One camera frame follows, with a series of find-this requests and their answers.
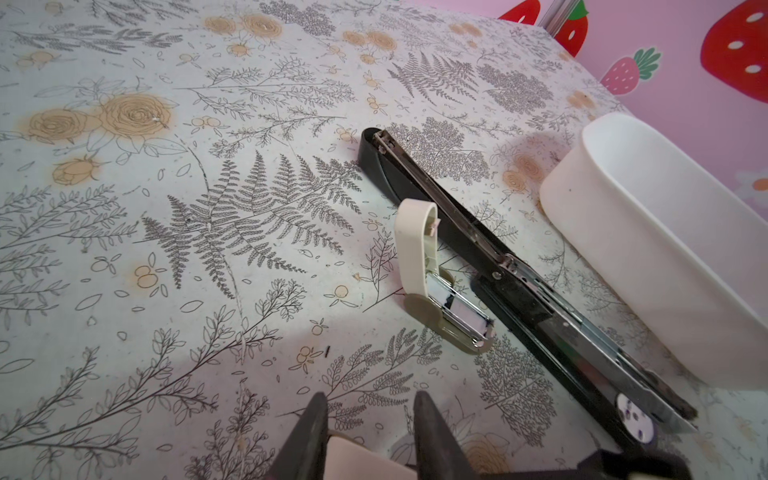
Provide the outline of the beige eraser block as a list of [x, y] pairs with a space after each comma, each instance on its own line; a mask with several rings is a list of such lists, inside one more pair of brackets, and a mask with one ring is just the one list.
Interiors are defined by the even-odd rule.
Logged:
[[415, 470], [332, 435], [327, 443], [324, 480], [416, 480]]

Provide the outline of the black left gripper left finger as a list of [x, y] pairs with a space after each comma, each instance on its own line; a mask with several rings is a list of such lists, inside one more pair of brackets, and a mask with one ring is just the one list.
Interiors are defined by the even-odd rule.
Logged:
[[267, 480], [321, 480], [328, 443], [328, 401], [315, 393], [265, 475]]

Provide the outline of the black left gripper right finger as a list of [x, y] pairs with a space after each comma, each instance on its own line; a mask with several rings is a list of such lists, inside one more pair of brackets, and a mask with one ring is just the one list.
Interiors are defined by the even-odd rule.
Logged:
[[426, 391], [416, 393], [413, 410], [417, 478], [476, 479], [476, 472]]

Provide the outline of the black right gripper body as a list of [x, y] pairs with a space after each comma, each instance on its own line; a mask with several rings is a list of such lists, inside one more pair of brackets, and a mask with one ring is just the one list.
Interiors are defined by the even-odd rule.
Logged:
[[613, 453], [598, 450], [582, 460], [575, 469], [480, 474], [480, 479], [674, 479], [693, 478], [686, 463], [678, 456], [658, 450]]

